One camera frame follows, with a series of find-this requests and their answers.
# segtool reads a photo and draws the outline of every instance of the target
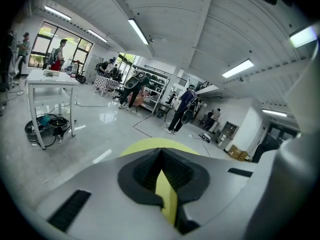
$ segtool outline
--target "ceiling light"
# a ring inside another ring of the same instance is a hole
[[[65,15],[65,14],[63,14],[62,12],[60,12],[60,11],[57,11],[57,10],[55,10],[55,9],[52,9],[51,7],[49,7],[49,6],[45,6],[44,7],[46,10],[48,10],[48,11],[50,11],[50,12],[52,12],[52,13],[54,13],[54,14],[56,14],[56,15],[59,15],[59,16],[61,16],[61,17],[63,17],[63,18],[65,18],[65,19],[67,19],[68,21],[70,21],[71,20],[71,17],[69,17],[68,15]]]
[[[129,23],[131,24],[131,26],[133,27],[133,29],[135,30],[135,32],[139,35],[139,37],[141,38],[142,42],[145,45],[148,45],[148,40],[146,39],[144,33],[142,33],[140,27],[138,26],[138,24],[136,23],[136,20],[133,18],[128,19]]]
[[[267,109],[262,109],[262,111],[267,114],[272,114],[272,115],[281,116],[281,117],[287,117],[286,113],[281,113],[278,111],[267,110]]]
[[[242,62],[240,65],[234,67],[233,69],[229,70],[228,72],[224,73],[223,76],[225,78],[229,78],[241,71],[247,70],[248,68],[253,67],[254,64],[251,62],[250,59],[247,59],[246,61]]]
[[[91,29],[88,30],[89,33],[91,33],[92,35],[96,36],[97,38],[101,39],[104,42],[108,42],[106,39],[104,39],[102,36],[98,35],[96,32],[93,32]]]
[[[317,34],[312,26],[309,26],[298,33],[290,35],[290,41],[295,48],[303,46],[317,39]]]

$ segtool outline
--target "floor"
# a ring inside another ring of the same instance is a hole
[[[101,97],[93,92],[92,85],[77,87],[75,106],[75,137],[66,134],[63,141],[57,140],[42,150],[36,143],[29,142],[24,131],[31,120],[28,94],[17,96],[17,91],[26,90],[24,80],[9,93],[9,100],[0,117],[0,171],[2,179],[12,196],[31,208],[35,208],[51,190],[64,183],[84,168],[98,160],[106,161],[118,157],[129,145],[145,138],[166,138],[180,142],[202,156],[231,160],[213,143],[199,138],[203,132],[192,124],[184,125],[177,135],[164,131],[163,118],[150,116],[139,109],[138,113],[118,109],[111,94]],[[37,114],[48,113],[55,107],[39,107]],[[69,119],[69,106],[62,108],[62,116]],[[45,144],[52,137],[43,139]]]

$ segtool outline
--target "white table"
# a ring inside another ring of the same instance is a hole
[[[79,82],[64,72],[60,72],[59,76],[45,76],[44,71],[40,69],[33,69],[26,78],[26,82],[28,83],[31,119],[41,148],[45,150],[46,146],[39,132],[36,107],[59,104],[58,109],[61,114],[61,103],[70,103],[71,133],[72,136],[75,136],[73,108],[75,105],[75,86]],[[71,96],[63,88],[71,88]]]

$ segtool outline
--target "black pants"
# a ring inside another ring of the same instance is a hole
[[[184,111],[175,113],[174,117],[172,119],[172,122],[170,123],[170,126],[169,126],[168,129],[170,131],[174,130],[175,132],[178,132],[180,130],[180,128],[182,127],[182,125],[183,125],[181,123],[181,120],[182,120],[183,117],[184,117]]]
[[[19,73],[16,75],[16,79],[19,79],[20,76],[21,76],[21,70],[22,70],[22,63],[25,62],[25,56],[22,56],[20,62],[19,62],[19,65],[18,65],[18,69],[19,69]]]
[[[215,120],[213,120],[212,118],[209,118],[209,119],[205,122],[203,128],[205,128],[205,129],[210,129],[210,128],[214,125],[214,123],[215,123]]]
[[[124,88],[123,95],[120,99],[120,104],[122,105],[125,102],[126,98],[129,96],[129,94],[132,93],[132,97],[129,103],[129,108],[131,108],[133,103],[136,100],[137,95],[139,94],[139,91],[140,91],[139,87],[133,87],[132,89]]]

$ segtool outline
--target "checkered tablecloth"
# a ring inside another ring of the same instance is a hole
[[[119,82],[112,80],[110,78],[106,78],[103,76],[97,76],[97,78],[94,81],[93,87],[99,88],[102,91],[106,91],[108,86],[118,86]]]

